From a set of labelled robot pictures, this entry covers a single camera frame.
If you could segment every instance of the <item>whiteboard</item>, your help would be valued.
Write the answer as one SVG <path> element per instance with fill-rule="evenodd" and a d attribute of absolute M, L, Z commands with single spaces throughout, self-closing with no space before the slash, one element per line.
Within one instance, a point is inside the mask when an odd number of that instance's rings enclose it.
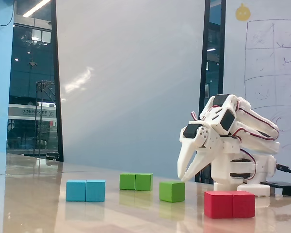
<path fill-rule="evenodd" d="M 177 177 L 204 0 L 56 0 L 64 161 Z"/>
<path fill-rule="evenodd" d="M 278 125 L 275 158 L 291 168 L 291 0 L 226 1 L 223 92 Z M 291 175 L 277 171 L 272 180 L 291 183 Z"/>

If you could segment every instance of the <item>ceiling light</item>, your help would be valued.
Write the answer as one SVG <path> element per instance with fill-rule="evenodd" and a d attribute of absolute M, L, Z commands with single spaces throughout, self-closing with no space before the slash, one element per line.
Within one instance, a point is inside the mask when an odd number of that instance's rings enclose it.
<path fill-rule="evenodd" d="M 34 8 L 32 8 L 31 10 L 29 10 L 28 12 L 26 12 L 23 16 L 25 18 L 28 18 L 29 16 L 31 16 L 34 12 L 36 12 L 37 10 L 39 10 L 41 7 L 43 7 L 45 4 L 47 4 L 48 2 L 50 2 L 50 0 L 42 0 L 41 2 L 39 2 Z"/>

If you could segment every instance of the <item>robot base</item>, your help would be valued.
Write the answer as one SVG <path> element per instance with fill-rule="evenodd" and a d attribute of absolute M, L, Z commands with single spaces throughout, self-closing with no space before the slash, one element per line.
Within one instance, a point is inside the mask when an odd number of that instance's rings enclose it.
<path fill-rule="evenodd" d="M 215 182 L 213 184 L 214 191 L 237 191 L 239 184 L 221 184 Z"/>
<path fill-rule="evenodd" d="M 214 191 L 247 191 L 257 197 L 269 197 L 271 188 L 264 184 L 213 184 Z"/>
<path fill-rule="evenodd" d="M 264 184 L 241 184 L 237 187 L 237 191 L 247 191 L 258 197 L 269 197 L 271 187 Z"/>

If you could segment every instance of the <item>green cube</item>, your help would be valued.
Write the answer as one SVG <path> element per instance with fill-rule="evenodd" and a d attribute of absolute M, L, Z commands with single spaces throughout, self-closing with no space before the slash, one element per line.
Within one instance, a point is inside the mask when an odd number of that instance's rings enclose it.
<path fill-rule="evenodd" d="M 167 202 L 181 202 L 185 200 L 184 182 L 160 182 L 160 200 Z"/>
<path fill-rule="evenodd" d="M 153 173 L 137 173 L 136 190 L 152 191 L 152 189 L 153 189 Z"/>
<path fill-rule="evenodd" d="M 136 173 L 120 174 L 120 189 L 135 190 Z"/>

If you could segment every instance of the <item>table surface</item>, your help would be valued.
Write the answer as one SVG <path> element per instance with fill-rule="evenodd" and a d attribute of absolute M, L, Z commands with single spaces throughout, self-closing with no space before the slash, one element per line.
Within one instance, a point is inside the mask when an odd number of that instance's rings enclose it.
<path fill-rule="evenodd" d="M 212 185 L 187 182 L 186 201 L 168 203 L 159 201 L 158 186 L 169 179 L 154 176 L 152 192 L 120 191 L 120 173 L 7 154 L 0 233 L 291 233 L 291 197 L 256 198 L 255 218 L 210 219 L 203 192 Z M 106 201 L 66 202 L 70 179 L 106 180 Z"/>

